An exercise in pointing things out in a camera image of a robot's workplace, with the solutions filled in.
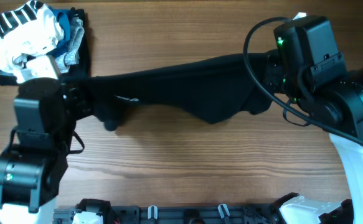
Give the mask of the black t-shirt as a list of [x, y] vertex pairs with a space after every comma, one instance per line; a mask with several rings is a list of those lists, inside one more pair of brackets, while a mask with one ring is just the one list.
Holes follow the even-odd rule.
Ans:
[[241, 111], [260, 114], [271, 105], [248, 77], [242, 54], [122, 75], [72, 75], [65, 82], [83, 88], [92, 101], [92, 114], [109, 131], [121, 126], [127, 112], [139, 105], [173, 106], [209, 124]]

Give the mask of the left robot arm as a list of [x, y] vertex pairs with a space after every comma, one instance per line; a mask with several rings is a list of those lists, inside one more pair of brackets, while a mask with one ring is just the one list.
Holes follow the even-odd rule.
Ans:
[[36, 78], [19, 85], [16, 126], [0, 154], [0, 223], [50, 223], [67, 156], [79, 140], [76, 122], [92, 115], [92, 97], [79, 83]]

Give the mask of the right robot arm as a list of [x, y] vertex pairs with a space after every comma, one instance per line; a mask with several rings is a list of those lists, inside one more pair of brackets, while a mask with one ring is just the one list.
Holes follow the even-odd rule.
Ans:
[[347, 70], [326, 17], [281, 17], [278, 23], [274, 36], [283, 73], [270, 92], [288, 97], [285, 112], [329, 134], [351, 195], [343, 202], [291, 197], [278, 207], [281, 221], [363, 223], [363, 68]]

